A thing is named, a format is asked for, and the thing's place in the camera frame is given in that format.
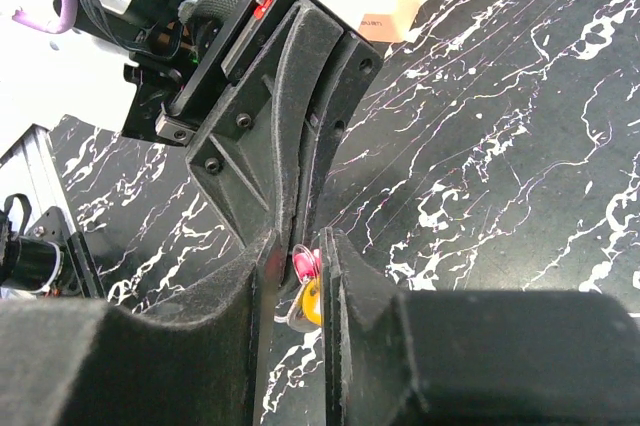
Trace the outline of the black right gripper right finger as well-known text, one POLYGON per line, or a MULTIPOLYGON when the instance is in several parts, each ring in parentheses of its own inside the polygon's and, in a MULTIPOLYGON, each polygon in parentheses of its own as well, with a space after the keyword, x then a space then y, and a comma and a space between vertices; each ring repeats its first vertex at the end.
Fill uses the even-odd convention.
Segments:
POLYGON ((576 291, 401 288, 320 236, 329 425, 635 425, 639 328, 576 291))

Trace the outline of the yellow key tag with key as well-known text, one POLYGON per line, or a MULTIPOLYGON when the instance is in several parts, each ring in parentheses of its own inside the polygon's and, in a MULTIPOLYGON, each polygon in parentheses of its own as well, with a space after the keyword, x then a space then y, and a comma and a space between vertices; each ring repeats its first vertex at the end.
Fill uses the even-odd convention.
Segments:
POLYGON ((286 324, 297 332, 312 332, 322 326, 321 309, 321 282, 318 278, 307 278, 287 312, 286 324))

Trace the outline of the keyring with pink strap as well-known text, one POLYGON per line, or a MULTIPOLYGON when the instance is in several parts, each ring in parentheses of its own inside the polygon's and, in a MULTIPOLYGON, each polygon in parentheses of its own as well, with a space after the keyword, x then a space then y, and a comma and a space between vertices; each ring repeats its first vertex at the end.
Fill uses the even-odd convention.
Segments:
POLYGON ((316 278, 321 271, 319 249, 309 249, 303 244, 295 245, 292 252, 295 274, 301 284, 316 278))

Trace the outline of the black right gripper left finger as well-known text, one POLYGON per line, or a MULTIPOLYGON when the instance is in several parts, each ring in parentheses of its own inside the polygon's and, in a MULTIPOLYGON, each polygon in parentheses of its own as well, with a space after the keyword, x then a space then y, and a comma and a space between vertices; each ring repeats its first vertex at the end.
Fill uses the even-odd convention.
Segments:
POLYGON ((262 231, 143 314, 101 300, 1 304, 5 425, 255 425, 280 275, 262 231))

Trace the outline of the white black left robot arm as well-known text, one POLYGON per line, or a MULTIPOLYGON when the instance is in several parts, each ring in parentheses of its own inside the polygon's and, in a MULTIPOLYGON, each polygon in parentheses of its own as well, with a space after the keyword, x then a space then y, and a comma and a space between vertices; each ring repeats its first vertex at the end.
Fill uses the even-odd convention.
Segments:
POLYGON ((319 0, 53 0, 10 17, 126 51, 136 93, 125 137, 182 149, 241 247, 272 234, 311 263, 317 200, 355 107, 381 67, 373 45, 319 0))

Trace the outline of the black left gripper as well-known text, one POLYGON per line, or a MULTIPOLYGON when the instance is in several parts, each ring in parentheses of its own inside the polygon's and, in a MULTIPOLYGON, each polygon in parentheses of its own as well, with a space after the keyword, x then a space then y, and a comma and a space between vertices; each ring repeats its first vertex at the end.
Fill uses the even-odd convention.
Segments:
POLYGON ((310 245, 381 55, 312 0, 198 0, 186 29, 192 46, 171 62, 135 54, 124 68, 136 93, 121 135, 184 146, 220 98, 187 155, 202 194, 240 248, 266 233, 310 245))

